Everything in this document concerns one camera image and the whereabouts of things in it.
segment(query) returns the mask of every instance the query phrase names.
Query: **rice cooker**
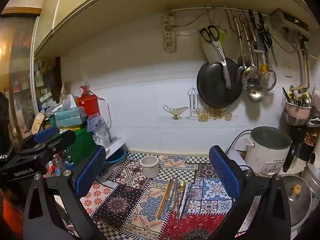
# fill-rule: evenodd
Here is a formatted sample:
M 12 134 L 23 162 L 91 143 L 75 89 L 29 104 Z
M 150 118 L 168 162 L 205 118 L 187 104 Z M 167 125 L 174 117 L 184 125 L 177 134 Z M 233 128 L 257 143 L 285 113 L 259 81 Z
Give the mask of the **rice cooker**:
M 247 145 L 245 162 L 262 177 L 279 173 L 291 146 L 291 138 L 285 132 L 268 126 L 252 129 Z

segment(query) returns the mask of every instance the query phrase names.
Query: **metal pot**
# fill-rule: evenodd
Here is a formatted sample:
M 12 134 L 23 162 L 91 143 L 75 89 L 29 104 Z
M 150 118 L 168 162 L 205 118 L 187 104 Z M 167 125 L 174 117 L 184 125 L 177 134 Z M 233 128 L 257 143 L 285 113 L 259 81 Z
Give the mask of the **metal pot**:
M 300 177 L 295 175 L 282 176 L 285 191 L 288 196 L 291 232 L 299 229 L 309 217 L 312 205 L 312 194 L 308 184 Z M 301 191 L 297 195 L 292 195 L 293 188 L 301 186 Z
M 307 163 L 301 178 L 308 183 L 312 194 L 317 198 L 320 197 L 320 171 L 314 165 Z

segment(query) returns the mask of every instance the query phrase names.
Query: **scissors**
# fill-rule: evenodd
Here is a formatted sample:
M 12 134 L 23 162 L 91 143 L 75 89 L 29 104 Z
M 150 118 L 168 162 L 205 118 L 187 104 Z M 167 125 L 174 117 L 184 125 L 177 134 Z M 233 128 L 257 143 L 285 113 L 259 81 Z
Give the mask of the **scissors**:
M 217 50 L 218 55 L 222 60 L 220 64 L 222 65 L 222 68 L 223 68 L 223 76 L 226 82 L 226 88 L 231 89 L 229 70 L 227 68 L 226 58 L 224 56 L 224 53 L 219 41 L 219 33 L 217 28 L 214 25 L 209 25 L 208 28 L 202 28 L 200 30 L 200 34 L 206 42 L 211 43 Z

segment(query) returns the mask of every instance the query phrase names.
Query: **black frying pan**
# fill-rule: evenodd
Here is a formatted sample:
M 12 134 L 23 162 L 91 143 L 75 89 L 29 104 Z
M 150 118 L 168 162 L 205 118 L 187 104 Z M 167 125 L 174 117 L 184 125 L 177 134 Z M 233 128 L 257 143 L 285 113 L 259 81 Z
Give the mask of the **black frying pan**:
M 239 66 L 226 58 L 231 80 L 231 89 L 226 88 L 223 68 L 220 63 L 204 63 L 197 76 L 197 89 L 202 100 L 209 106 L 223 108 L 236 101 L 242 92 L 241 82 L 236 83 L 236 71 Z

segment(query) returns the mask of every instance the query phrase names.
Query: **hanging utensil rack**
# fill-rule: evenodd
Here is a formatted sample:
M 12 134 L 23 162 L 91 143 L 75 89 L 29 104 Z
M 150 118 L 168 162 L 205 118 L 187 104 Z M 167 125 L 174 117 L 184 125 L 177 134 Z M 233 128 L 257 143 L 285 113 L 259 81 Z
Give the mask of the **hanging utensil rack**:
M 190 88 L 188 90 L 187 95 L 189 96 L 189 107 L 190 107 L 190 115 L 187 119 L 190 120 L 198 120 L 198 115 L 196 114 L 196 109 L 199 108 L 199 93 L 196 88 Z

